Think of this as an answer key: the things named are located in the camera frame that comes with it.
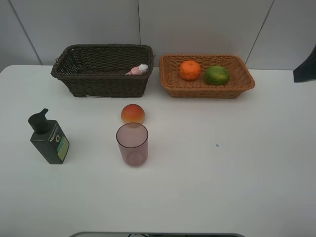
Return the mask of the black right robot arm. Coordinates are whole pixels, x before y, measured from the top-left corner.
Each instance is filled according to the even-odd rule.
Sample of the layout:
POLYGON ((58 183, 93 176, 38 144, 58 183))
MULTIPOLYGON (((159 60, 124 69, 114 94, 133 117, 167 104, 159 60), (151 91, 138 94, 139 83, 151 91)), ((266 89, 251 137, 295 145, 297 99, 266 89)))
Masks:
POLYGON ((295 83, 316 80, 316 46, 308 58, 293 71, 295 83))

